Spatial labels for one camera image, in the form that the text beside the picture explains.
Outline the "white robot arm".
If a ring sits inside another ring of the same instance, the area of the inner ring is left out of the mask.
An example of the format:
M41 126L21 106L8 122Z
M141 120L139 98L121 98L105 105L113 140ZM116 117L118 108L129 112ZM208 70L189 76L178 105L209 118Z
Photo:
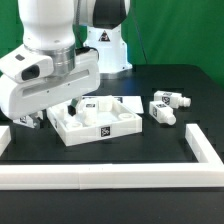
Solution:
M0 58L0 110L11 120L98 89L99 53L77 48L73 26L113 29L130 0L18 0L23 44Z

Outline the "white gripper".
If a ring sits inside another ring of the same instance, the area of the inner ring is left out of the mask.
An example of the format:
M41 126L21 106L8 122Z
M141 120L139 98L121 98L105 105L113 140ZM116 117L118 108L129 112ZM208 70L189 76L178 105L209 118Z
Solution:
M90 49L75 57L72 71L60 71L58 76L52 73L17 83L3 74L0 77L0 110L11 120L31 114L34 128L39 129L42 119L35 112L95 91L99 85L98 53ZM76 108L69 105L68 114L76 115Z

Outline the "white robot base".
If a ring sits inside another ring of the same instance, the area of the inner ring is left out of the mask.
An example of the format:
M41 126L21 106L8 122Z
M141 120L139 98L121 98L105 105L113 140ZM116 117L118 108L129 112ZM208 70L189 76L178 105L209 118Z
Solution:
M130 73L127 44L122 38L121 26L114 29L87 28L85 46L99 52L99 71L102 79L118 79Z

